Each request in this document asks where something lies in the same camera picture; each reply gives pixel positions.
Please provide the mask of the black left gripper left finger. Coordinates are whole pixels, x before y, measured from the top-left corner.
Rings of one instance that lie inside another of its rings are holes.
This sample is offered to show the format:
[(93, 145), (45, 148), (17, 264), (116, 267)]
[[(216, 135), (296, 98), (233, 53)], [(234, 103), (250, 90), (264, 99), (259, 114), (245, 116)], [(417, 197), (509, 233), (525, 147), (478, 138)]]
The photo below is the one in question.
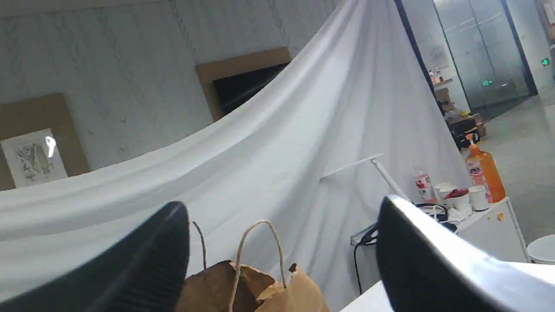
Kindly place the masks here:
[(173, 312), (190, 253), (186, 206), (169, 202), (115, 245), (1, 304), (3, 312)]

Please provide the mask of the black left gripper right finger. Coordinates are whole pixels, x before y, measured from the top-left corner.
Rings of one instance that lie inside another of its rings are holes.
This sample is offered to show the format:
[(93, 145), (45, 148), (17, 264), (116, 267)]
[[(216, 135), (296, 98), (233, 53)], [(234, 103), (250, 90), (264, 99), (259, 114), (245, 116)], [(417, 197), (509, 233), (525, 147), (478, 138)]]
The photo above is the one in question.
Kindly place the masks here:
[(399, 196), (383, 198), (377, 233), (377, 266), (395, 312), (555, 309), (553, 265), (499, 260)]

